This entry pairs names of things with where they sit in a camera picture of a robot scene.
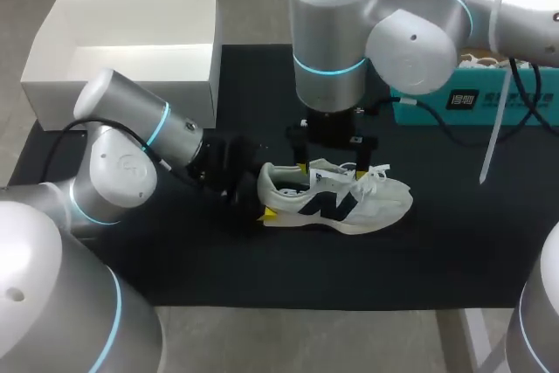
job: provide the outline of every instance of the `shoe sole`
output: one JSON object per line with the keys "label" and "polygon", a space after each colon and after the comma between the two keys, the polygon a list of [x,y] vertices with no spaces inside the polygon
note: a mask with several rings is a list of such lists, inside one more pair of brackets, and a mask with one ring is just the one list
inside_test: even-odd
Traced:
{"label": "shoe sole", "polygon": [[322,218],[318,215],[305,216],[302,214],[278,214],[274,220],[266,220],[264,226],[266,227],[299,227],[306,226],[308,224],[324,224],[330,226],[337,231],[344,233],[346,235],[363,235],[364,233],[371,233],[373,231],[379,231],[384,227],[390,226],[400,220],[404,214],[388,223],[373,224],[367,226],[357,226],[354,224],[347,224],[343,222],[338,222],[337,220],[332,220],[329,218]]}

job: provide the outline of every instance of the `black mat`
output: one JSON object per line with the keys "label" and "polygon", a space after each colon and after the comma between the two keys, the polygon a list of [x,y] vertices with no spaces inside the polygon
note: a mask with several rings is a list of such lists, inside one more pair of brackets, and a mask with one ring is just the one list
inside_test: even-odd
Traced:
{"label": "black mat", "polygon": [[[368,100],[387,94],[370,76]],[[301,117],[291,49],[225,46],[218,127],[245,133],[290,164],[286,125]],[[437,128],[398,127],[389,109],[367,120],[378,135],[374,164],[411,186],[415,206],[383,231],[347,237],[334,231],[251,227],[211,194],[162,175],[141,211],[88,246],[154,305],[396,310],[512,307],[559,218],[559,141],[527,128],[498,147],[479,186],[484,149],[462,149]],[[472,140],[488,128],[464,128]],[[38,125],[11,178],[35,183],[55,134]],[[51,179],[73,176],[85,138],[63,141]],[[352,155],[314,149],[334,162]]]}

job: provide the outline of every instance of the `cardboard box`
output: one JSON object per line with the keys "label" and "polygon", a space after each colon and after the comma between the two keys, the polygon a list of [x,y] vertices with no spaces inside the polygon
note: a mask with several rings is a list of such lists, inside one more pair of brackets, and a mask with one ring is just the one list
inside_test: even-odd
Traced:
{"label": "cardboard box", "polygon": [[73,120],[81,89],[104,67],[214,128],[220,62],[217,0],[57,0],[21,83],[45,130]]}
{"label": "cardboard box", "polygon": [[[463,53],[475,57],[493,57],[497,61],[505,58],[491,52],[467,50]],[[434,108],[446,124],[465,126],[492,126],[497,114],[500,92],[507,69],[504,68],[459,68],[438,91],[426,95],[410,96],[391,88],[392,96],[406,96],[421,100]],[[533,69],[519,69],[522,84],[530,100],[534,100],[535,76]],[[540,68],[542,75],[542,97],[536,108],[552,125],[559,125],[559,69]],[[436,125],[435,119],[423,108],[394,104],[396,122],[401,125]],[[528,109],[518,94],[514,80],[508,91],[507,104],[503,114],[504,126],[515,126],[524,118]],[[528,125],[539,125],[532,116]]]}

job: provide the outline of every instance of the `white sneaker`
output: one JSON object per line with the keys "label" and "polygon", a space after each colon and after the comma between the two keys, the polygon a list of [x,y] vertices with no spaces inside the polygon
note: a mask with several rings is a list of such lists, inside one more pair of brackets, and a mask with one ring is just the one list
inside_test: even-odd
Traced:
{"label": "white sneaker", "polygon": [[265,163],[259,175],[259,199],[275,214],[264,225],[325,224],[356,235],[389,226],[410,209],[410,187],[386,177],[389,165],[369,167],[359,180],[346,165],[319,159],[309,164],[306,175],[298,166]]}

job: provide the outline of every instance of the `tile floor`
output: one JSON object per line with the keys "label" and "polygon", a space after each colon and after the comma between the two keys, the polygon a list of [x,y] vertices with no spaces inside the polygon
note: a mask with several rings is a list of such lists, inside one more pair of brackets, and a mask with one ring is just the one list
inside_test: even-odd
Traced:
{"label": "tile floor", "polygon": [[[225,43],[289,42],[286,0],[218,1]],[[53,2],[0,0],[0,184],[8,182],[34,121],[19,78],[34,34]],[[446,369],[442,348],[448,342],[441,342],[433,312],[159,310],[168,333],[169,373]],[[510,311],[485,313],[495,343],[506,329]]]}

